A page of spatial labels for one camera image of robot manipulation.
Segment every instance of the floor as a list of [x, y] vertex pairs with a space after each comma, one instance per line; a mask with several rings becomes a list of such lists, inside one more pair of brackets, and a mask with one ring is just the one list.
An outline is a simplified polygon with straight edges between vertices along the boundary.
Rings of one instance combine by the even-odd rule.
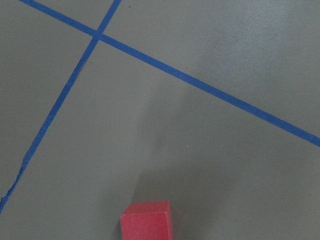
[[1, 5], [2, 240], [120, 240], [162, 200], [175, 240], [320, 239], [320, 1]]

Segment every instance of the red block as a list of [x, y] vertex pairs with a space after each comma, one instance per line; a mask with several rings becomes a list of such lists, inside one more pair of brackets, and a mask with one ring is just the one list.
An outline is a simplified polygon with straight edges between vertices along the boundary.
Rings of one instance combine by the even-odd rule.
[[173, 240], [170, 203], [132, 203], [121, 215], [122, 240]]

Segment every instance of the blue line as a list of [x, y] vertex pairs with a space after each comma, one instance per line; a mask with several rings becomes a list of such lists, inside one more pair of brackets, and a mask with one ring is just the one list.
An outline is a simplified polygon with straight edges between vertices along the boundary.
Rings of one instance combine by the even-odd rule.
[[262, 120], [267, 121], [268, 123], [271, 123], [293, 135], [296, 135], [299, 138], [302, 138], [318, 147], [320, 147], [320, 138], [301, 129], [298, 128], [276, 116], [271, 115], [270, 113], [263, 111], [245, 101], [242, 101], [224, 91], [219, 90], [218, 88], [215, 88], [203, 81], [200, 81], [199, 79], [196, 79], [193, 76], [190, 76], [176, 68], [173, 68], [172, 66], [169, 66], [151, 56], [148, 56], [146, 54], [144, 54], [141, 51], [138, 51], [122, 42], [119, 42], [115, 39], [113, 39], [112, 37], [109, 37], [107, 35], [102, 35], [101, 37], [101, 41], [105, 42], [106, 44], [109, 44], [113, 47], [115, 47], [116, 49], [121, 50], [122, 52], [125, 52], [157, 69], [160, 69], [188, 84], [191, 84], [192, 86], [201, 89], [229, 104], [232, 104]]
[[[34, 4], [34, 1], [24, 1], [25, 3], [32, 3]], [[51, 108], [48, 116], [46, 117], [46, 119], [44, 120], [44, 123], [42, 124], [39, 132], [37, 133], [37, 135], [35, 136], [30, 148], [28, 149], [28, 151], [26, 152], [26, 154], [23, 157], [22, 160], [22, 164], [19, 170], [18, 175], [16, 176], [15, 181], [13, 182], [11, 188], [7, 191], [7, 193], [5, 194], [4, 197], [1, 198], [0, 201], [0, 214], [2, 212], [2, 210], [4, 209], [7, 201], [9, 200], [10, 196], [12, 195], [12, 193], [14, 192], [21, 176], [23, 175], [24, 171], [26, 170], [31, 158], [33, 157], [33, 155], [35, 154], [40, 142], [42, 141], [44, 135], [46, 134], [48, 128], [50, 127], [51, 123], [53, 122], [55, 116], [57, 115], [60, 107], [62, 106], [62, 104], [64, 103], [68, 93], [70, 92], [71, 88], [73, 87], [82, 67], [85, 65], [86, 61], [88, 60], [88, 58], [90, 57], [91, 53], [93, 52], [93, 50], [95, 49], [98, 41], [100, 40], [104, 30], [106, 29], [108, 23], [110, 22], [112, 16], [114, 15], [115, 11], [117, 10], [119, 4], [120, 4], [121, 0], [114, 0], [112, 5], [110, 6], [108, 12], [106, 13], [106, 15], [104, 16], [99, 28], [97, 29], [97, 31], [94, 32], [92, 39], [90, 41], [90, 43], [88, 44], [87, 48], [85, 49], [82, 57], [80, 58], [79, 62], [77, 63], [76, 67], [74, 68], [70, 78], [68, 79], [68, 81], [66, 82], [64, 88], [62, 89], [59, 97], [57, 98], [57, 100], [55, 101], [53, 107]]]
[[55, 11], [45, 5], [42, 5], [41, 3], [38, 3], [34, 0], [19, 0], [19, 1], [29, 5], [30, 7], [37, 9], [37, 10], [39, 10], [39, 11], [41, 11], [41, 12], [43, 12], [43, 13], [45, 13], [55, 19], [58, 19], [61, 22], [65, 23], [71, 27], [74, 27], [74, 28], [76, 28], [76, 29], [88, 34], [88, 35], [93, 36], [96, 31], [93, 28], [86, 26], [81, 22], [78, 22], [78, 21], [76, 21], [66, 15], [63, 15], [62, 13], [57, 12], [57, 11]]

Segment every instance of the red cube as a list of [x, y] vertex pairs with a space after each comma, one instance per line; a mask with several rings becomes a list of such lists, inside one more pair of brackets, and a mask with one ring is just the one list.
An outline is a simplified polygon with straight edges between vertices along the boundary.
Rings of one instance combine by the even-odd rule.
[[170, 203], [132, 203], [121, 215], [122, 240], [173, 240]]

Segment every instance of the cube's front face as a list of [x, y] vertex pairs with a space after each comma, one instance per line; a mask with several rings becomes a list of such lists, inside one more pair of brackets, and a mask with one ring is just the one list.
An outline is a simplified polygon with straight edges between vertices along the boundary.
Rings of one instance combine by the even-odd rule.
[[166, 212], [124, 214], [122, 240], [171, 240]]

